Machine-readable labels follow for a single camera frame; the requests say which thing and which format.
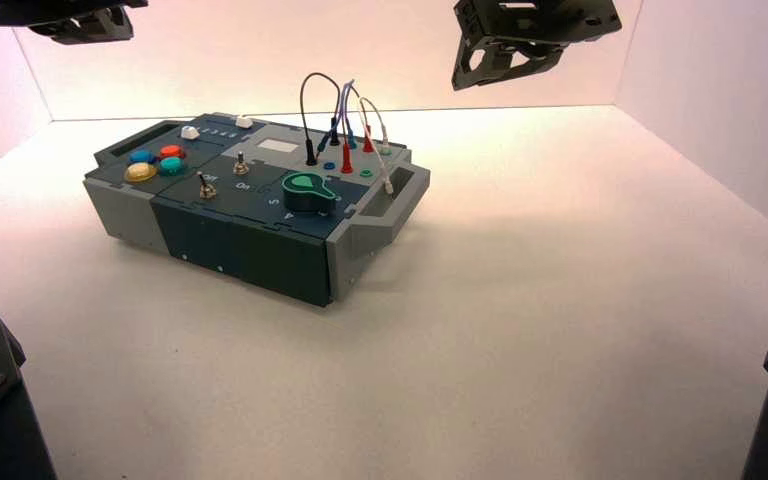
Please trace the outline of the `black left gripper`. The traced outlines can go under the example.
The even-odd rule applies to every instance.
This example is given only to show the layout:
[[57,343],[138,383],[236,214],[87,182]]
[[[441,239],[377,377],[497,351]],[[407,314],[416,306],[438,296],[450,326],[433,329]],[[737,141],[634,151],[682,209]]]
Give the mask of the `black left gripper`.
[[[63,45],[94,41],[128,41],[133,25],[124,7],[143,8],[145,0],[0,0],[0,27],[26,27]],[[74,22],[56,22],[85,16],[84,30]]]

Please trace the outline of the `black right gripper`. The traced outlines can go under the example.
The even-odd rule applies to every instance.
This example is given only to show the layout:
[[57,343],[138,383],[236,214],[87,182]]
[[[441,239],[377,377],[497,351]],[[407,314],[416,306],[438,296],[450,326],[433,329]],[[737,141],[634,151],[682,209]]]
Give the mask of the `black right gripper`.
[[[465,37],[451,79],[455,91],[544,73],[558,64],[566,44],[622,29],[611,1],[465,0],[454,14]],[[515,53],[525,57],[522,64],[513,65]]]

